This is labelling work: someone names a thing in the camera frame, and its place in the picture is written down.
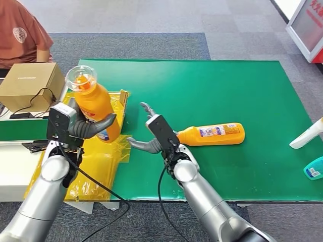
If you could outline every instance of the white bottle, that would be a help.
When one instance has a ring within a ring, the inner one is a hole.
[[[318,136],[321,132],[323,132],[323,117],[318,119],[308,130],[293,140],[290,143],[290,146],[294,149],[300,149]]]

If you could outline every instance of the printed logo on shirt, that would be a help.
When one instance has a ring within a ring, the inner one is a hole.
[[[23,28],[13,28],[12,32],[14,36],[20,44],[23,44],[27,37],[27,32]]]

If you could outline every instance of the display screen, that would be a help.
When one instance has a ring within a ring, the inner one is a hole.
[[[323,0],[306,0],[291,27],[312,51],[323,37]]]

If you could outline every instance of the clear bottle cap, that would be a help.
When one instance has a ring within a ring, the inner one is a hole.
[[[69,70],[65,82],[75,92],[82,92],[91,89],[97,83],[97,72],[88,66],[76,66]]]

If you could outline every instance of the yellow plastic bag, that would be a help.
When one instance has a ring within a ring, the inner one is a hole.
[[[128,94],[125,91],[109,94],[111,104],[117,114],[118,122],[122,126]],[[67,103],[72,96],[72,92],[67,93],[63,102]],[[109,144],[102,142],[96,136],[85,140],[83,145],[85,154],[79,167],[106,187],[112,188],[118,163],[129,161],[131,146],[127,141],[128,137],[129,136],[120,135],[115,141]],[[41,173],[44,154],[45,152],[42,154],[24,197]],[[109,192],[78,173],[69,187],[65,201],[108,201],[109,197]]]

